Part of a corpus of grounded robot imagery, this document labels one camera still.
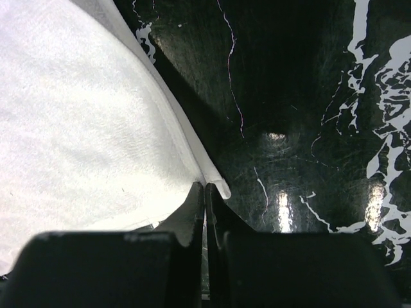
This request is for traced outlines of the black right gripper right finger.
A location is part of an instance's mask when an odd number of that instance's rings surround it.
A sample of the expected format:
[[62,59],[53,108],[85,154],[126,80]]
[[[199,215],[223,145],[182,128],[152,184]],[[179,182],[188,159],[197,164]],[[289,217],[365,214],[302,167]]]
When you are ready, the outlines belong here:
[[400,307],[373,247],[353,234],[253,230],[205,188],[212,307]]

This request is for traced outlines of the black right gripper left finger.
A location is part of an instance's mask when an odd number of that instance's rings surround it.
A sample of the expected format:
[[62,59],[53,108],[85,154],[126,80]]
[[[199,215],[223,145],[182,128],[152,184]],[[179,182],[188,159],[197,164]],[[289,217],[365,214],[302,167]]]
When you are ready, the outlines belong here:
[[2,307],[200,307],[204,188],[157,228],[44,232],[22,249]]

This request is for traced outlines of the white towel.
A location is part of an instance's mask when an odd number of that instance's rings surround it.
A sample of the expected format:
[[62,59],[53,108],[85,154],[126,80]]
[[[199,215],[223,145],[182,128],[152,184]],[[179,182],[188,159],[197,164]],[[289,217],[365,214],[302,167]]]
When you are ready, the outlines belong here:
[[36,234],[133,230],[231,197],[113,1],[1,2],[1,273]]

